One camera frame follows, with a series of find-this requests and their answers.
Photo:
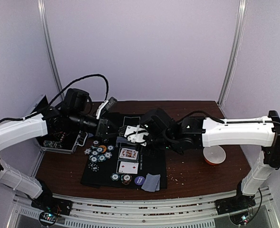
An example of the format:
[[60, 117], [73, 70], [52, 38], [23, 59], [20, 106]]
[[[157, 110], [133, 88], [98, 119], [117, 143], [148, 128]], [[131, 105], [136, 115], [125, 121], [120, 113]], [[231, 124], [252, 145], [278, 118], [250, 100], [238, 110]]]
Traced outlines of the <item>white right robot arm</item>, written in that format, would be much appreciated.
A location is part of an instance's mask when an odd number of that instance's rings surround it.
[[144, 153], [170, 149], [186, 150], [222, 145], [257, 145], [261, 152], [248, 175], [237, 185], [236, 195], [216, 200], [218, 214], [255, 205], [255, 194], [274, 170], [280, 168], [280, 118], [276, 111], [253, 119], [219, 119], [204, 111], [193, 111], [175, 121], [163, 109], [145, 113], [138, 125], [123, 125], [119, 135]]

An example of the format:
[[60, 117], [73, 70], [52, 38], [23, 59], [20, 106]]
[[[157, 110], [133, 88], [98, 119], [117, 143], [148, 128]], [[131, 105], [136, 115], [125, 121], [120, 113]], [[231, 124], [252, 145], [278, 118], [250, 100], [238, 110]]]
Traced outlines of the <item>blue green fifty chip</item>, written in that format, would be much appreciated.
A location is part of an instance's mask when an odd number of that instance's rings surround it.
[[107, 150], [110, 152], [113, 151], [114, 149], [115, 149], [115, 147], [113, 145], [107, 146]]

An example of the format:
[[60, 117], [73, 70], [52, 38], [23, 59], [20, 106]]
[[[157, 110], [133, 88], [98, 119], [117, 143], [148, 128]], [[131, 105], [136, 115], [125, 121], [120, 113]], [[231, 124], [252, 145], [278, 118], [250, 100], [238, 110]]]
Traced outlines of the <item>blue backed card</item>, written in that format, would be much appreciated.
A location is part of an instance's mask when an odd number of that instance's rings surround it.
[[157, 180], [152, 177], [147, 177], [141, 187], [142, 190], [148, 192], [155, 192], [157, 186]]
[[161, 175], [152, 175], [152, 174], [147, 174], [146, 176], [146, 190], [149, 192], [155, 192], [160, 190], [160, 178]]

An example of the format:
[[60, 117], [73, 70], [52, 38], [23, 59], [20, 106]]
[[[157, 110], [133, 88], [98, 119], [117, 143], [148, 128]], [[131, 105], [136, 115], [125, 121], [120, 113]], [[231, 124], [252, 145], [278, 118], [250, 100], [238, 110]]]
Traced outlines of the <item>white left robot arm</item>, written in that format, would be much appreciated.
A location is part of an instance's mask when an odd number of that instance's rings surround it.
[[[87, 91], [71, 88], [77, 82], [88, 78], [101, 78], [106, 85], [104, 101], [94, 116], [84, 114], [87, 103], [92, 103]], [[89, 74], [71, 81], [46, 106], [19, 118], [0, 119], [0, 155], [9, 149], [16, 149], [35, 138], [53, 136], [57, 133], [88, 132], [98, 137], [105, 135], [105, 119], [111, 100], [108, 98], [109, 82], [102, 74]], [[22, 192], [39, 209], [52, 212], [60, 209], [60, 202], [40, 179], [30, 177], [12, 167], [0, 156], [0, 184]]]

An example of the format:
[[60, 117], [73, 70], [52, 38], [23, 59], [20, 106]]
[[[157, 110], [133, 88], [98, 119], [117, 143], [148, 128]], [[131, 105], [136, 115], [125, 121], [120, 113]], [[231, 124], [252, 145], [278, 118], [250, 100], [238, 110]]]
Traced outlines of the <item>mixed colour chip stack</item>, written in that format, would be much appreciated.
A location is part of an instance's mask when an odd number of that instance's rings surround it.
[[129, 185], [130, 182], [132, 180], [132, 176], [129, 175], [129, 174], [123, 174], [121, 176], [121, 182], [124, 184], [124, 185]]

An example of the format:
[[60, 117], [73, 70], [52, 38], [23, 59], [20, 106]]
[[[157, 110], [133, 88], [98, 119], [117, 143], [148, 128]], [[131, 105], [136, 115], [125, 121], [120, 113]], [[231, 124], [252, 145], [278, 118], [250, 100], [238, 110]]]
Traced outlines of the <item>purple small blind button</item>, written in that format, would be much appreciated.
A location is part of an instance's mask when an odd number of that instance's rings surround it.
[[145, 181], [145, 177], [143, 177], [143, 176], [137, 176], [134, 180], [134, 182], [137, 186], [143, 185], [144, 181]]

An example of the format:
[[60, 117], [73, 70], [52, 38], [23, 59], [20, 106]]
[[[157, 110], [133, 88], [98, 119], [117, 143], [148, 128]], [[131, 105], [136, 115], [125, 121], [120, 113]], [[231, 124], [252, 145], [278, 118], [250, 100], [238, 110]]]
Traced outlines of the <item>orange big blind button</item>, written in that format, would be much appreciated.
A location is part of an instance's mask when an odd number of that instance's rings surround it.
[[107, 147], [105, 145], [100, 145], [98, 148], [97, 148], [97, 151], [99, 153], [105, 153], [107, 151]]

